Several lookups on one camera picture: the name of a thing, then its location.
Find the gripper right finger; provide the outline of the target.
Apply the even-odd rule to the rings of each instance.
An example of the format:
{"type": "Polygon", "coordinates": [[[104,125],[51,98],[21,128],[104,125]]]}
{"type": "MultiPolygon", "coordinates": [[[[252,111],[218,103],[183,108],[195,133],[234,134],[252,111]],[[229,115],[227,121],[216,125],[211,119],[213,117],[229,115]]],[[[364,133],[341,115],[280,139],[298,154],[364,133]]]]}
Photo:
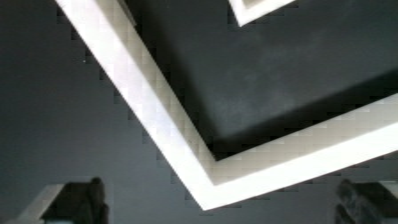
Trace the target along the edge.
{"type": "Polygon", "coordinates": [[[398,224],[398,181],[344,179],[335,195],[334,224],[398,224]]]}

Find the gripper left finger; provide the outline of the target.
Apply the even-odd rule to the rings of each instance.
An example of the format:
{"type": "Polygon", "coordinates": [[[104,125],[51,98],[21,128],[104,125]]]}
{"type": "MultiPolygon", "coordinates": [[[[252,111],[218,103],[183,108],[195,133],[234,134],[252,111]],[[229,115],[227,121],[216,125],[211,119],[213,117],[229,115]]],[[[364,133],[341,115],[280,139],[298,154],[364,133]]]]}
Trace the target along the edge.
{"type": "Polygon", "coordinates": [[[88,182],[47,185],[17,218],[17,224],[108,224],[104,184],[88,182]]]}

